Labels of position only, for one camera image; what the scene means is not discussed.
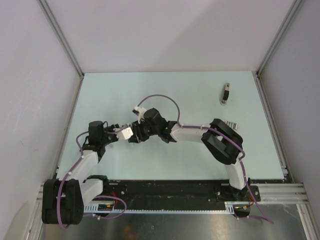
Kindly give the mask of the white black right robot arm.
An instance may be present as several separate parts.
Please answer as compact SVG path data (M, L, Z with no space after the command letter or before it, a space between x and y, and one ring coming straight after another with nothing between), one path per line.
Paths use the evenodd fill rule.
M206 146L213 157L222 163L229 177L227 196L242 201L249 194L250 180L242 160L245 156L243 138L221 119L215 118L210 124L183 125L178 121L167 121L160 112L136 106L132 112L138 120L130 127L133 135L130 143L141 143L151 136L158 136L165 143L195 142Z

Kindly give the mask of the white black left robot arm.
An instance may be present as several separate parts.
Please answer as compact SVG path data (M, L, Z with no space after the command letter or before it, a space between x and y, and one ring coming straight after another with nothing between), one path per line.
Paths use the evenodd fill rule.
M105 200L114 196L108 177L91 175L106 152L106 146L118 141L118 124L108 125L102 121L92 121L79 146L79 159L63 177L48 179L43 185L41 219L44 224L60 225L66 228L81 222L85 206L98 198Z

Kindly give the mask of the red white staple box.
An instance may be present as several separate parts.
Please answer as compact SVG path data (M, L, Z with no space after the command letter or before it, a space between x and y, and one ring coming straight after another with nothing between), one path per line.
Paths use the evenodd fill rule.
M230 128L232 128L233 130L237 130L239 125L235 122L231 122L231 121L227 121L227 120L223 120L223 122Z

